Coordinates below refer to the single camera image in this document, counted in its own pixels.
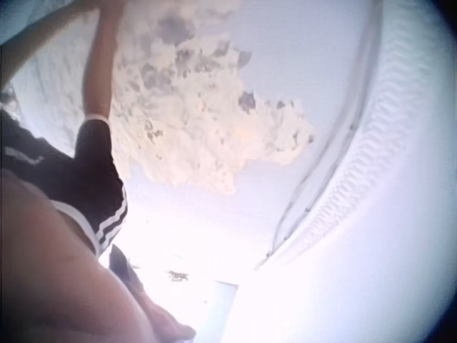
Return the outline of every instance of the black shorts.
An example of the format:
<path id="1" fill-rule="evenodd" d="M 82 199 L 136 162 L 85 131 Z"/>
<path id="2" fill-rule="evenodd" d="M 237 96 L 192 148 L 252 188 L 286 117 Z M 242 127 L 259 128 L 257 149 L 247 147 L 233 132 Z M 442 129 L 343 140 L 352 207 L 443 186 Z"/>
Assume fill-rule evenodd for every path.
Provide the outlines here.
<path id="1" fill-rule="evenodd" d="M 97 256 L 119 233 L 127 215 L 125 187 L 111 155 L 111 132 L 100 116 L 79 129 L 71 158 L 35 138 L 1 113 L 1 167 L 40 188 L 92 242 Z"/>

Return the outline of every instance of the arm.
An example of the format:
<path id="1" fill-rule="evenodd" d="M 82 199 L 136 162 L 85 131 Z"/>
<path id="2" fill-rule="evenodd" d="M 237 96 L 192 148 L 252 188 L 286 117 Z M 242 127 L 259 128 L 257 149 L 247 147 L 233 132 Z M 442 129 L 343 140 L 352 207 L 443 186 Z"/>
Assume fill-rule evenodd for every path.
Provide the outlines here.
<path id="1" fill-rule="evenodd" d="M 116 37 L 123 0 L 113 0 L 101 7 L 99 25 L 84 72 L 84 113 L 99 114 L 108 119 L 111 108 L 111 82 L 113 73 Z"/>
<path id="2" fill-rule="evenodd" d="M 79 15 L 95 8 L 96 2 L 75 0 L 26 27 L 0 46 L 0 89 L 54 34 Z"/>

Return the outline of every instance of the person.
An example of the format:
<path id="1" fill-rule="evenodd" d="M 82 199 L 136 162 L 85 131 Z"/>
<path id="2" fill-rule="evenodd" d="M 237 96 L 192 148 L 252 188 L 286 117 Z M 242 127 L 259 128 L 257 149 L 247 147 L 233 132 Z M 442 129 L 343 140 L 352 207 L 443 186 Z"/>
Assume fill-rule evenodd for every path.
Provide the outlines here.
<path id="1" fill-rule="evenodd" d="M 75 0 L 1 46 L 3 88 L 53 33 L 99 8 L 84 74 L 86 120 L 75 157 L 1 114 L 2 342 L 165 343 L 195 335 L 187 327 L 179 333 L 174 323 L 174 336 L 164 334 L 151 323 L 155 319 L 146 313 L 145 301 L 140 303 L 125 280 L 98 261 L 127 214 L 108 122 L 116 32 L 124 6 L 124 0 Z"/>

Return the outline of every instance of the white stripe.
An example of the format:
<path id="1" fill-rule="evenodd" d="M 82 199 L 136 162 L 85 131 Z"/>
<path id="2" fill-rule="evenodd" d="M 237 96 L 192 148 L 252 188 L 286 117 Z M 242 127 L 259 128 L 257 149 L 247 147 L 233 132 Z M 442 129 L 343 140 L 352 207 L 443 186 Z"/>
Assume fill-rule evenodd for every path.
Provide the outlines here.
<path id="1" fill-rule="evenodd" d="M 110 130 L 111 130 L 111 125 L 110 125 L 108 119 L 107 119 L 105 116 L 102 116 L 102 115 L 100 115 L 100 114 L 89 114 L 89 115 L 87 115 L 86 118 L 84 119 L 82 125 L 84 125 L 84 123 L 86 123 L 86 122 L 88 122 L 88 121 L 91 121 L 91 120 L 101 120 L 101 121 L 104 121 L 105 123 L 108 124 L 108 126 L 109 126 L 109 128 L 110 128 Z"/>
<path id="2" fill-rule="evenodd" d="M 118 209 L 112 217 L 109 217 L 107 220 L 105 220 L 104 222 L 102 222 L 100 224 L 100 229 L 96 233 L 96 238 L 99 241 L 104 235 L 103 230 L 105 228 L 109 227 L 111 224 L 117 222 L 121 218 L 121 215 L 125 212 L 126 207 L 127 207 L 127 196 L 126 196 L 126 187 L 125 186 L 122 186 L 122 195 L 124 197 L 124 200 L 122 201 L 121 208 Z"/>
<path id="3" fill-rule="evenodd" d="M 122 226 L 126 222 L 126 218 L 127 218 L 127 216 L 124 217 L 124 219 L 122 220 L 122 223 L 120 223 L 115 229 L 113 229 L 113 231 L 106 234 L 105 242 L 103 242 L 103 244 L 101 245 L 102 251 L 104 251 L 108 247 L 108 244 L 109 244 L 109 241 L 111 240 L 111 238 L 116 236 L 119 233 L 119 231 L 121 231 Z"/>
<path id="4" fill-rule="evenodd" d="M 26 162 L 28 164 L 31 164 L 32 166 L 36 166 L 38 163 L 43 161 L 43 157 L 40 156 L 38 159 L 31 159 L 25 153 L 22 151 L 16 150 L 15 148 L 11 148 L 10 146 L 5 146 L 5 154 L 7 156 L 14 157 L 15 159 L 18 159 L 19 161 Z"/>
<path id="5" fill-rule="evenodd" d="M 51 200 L 51 203 L 58 211 L 65 213 L 67 216 L 72 218 L 79 225 L 79 227 L 81 227 L 83 233 L 87 238 L 89 238 L 89 241 L 91 241 L 94 246 L 96 256 L 100 257 L 100 244 L 97 242 L 94 231 L 86 217 L 80 211 L 68 204 L 57 202 L 55 200 Z"/>

